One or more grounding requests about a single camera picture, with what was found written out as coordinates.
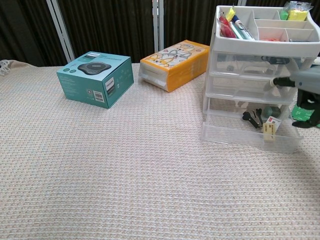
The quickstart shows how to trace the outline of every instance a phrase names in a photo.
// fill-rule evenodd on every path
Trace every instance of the teal box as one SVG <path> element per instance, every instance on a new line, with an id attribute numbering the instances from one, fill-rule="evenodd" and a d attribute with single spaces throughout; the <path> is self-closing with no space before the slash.
<path id="1" fill-rule="evenodd" d="M 134 83 L 129 56 L 90 51 L 56 72 L 68 99 L 110 108 Z"/>

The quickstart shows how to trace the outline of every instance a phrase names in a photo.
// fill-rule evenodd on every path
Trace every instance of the clear plastic drawer organizer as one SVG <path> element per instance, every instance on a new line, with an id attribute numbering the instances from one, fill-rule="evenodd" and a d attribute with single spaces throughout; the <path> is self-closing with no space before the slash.
<path id="1" fill-rule="evenodd" d="M 309 68 L 320 52 L 320 28 L 310 14 L 305 21 L 280 20 L 280 7 L 235 6 L 236 15 L 255 41 L 220 36 L 215 17 L 207 66 L 201 137 L 219 143 L 236 143 L 268 151 L 292 153 L 302 137 L 291 126 L 289 110 L 296 88 L 276 87 L 270 81 Z M 230 6 L 217 6 L 227 13 Z M 282 120 L 274 141 L 265 141 L 242 114 L 277 106 Z"/>

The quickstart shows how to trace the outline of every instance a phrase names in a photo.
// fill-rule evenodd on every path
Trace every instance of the marker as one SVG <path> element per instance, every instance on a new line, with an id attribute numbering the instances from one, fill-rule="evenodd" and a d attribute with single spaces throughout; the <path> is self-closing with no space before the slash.
<path id="1" fill-rule="evenodd" d="M 232 21 L 230 22 L 230 27 L 231 27 L 232 31 L 234 32 L 234 34 L 236 35 L 237 39 L 246 39 L 242 36 L 241 32 L 239 32 L 239 30 L 237 29 L 237 27 L 235 26 L 235 24 Z"/>
<path id="2" fill-rule="evenodd" d="M 234 22 L 234 25 L 237 26 L 238 29 L 241 31 L 245 39 L 255 41 L 255 38 L 251 35 L 251 33 L 248 31 L 245 25 L 243 25 L 243 23 L 239 20 L 237 15 L 233 16 L 232 21 Z"/>

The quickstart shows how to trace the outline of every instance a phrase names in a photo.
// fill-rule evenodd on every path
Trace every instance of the tissue box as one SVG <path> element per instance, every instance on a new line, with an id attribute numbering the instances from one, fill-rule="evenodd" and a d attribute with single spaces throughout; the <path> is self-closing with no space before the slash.
<path id="1" fill-rule="evenodd" d="M 110 108 L 134 83 L 129 56 L 90 51 L 57 71 L 65 96 Z"/>
<path id="2" fill-rule="evenodd" d="M 207 69 L 210 47 L 184 40 L 140 61 L 139 76 L 172 92 Z"/>

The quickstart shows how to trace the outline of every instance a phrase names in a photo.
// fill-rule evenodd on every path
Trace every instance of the barcode sticker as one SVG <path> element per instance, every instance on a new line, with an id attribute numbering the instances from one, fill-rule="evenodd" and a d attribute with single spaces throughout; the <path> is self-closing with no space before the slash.
<path id="1" fill-rule="evenodd" d="M 102 102 L 102 103 L 104 103 L 104 102 L 105 102 L 105 100 L 104 100 L 104 96 L 102 95 L 102 92 L 99 92 L 99 91 L 93 91 L 93 93 L 94 93 L 94 98 L 95 98 L 95 100 L 96 100 L 96 101 L 98 101 L 98 102 Z"/>
<path id="2" fill-rule="evenodd" d="M 266 124 L 274 124 L 275 126 L 275 131 L 278 130 L 281 124 L 281 120 L 278 118 L 275 118 L 273 116 L 268 117 L 267 121 L 265 122 Z"/>

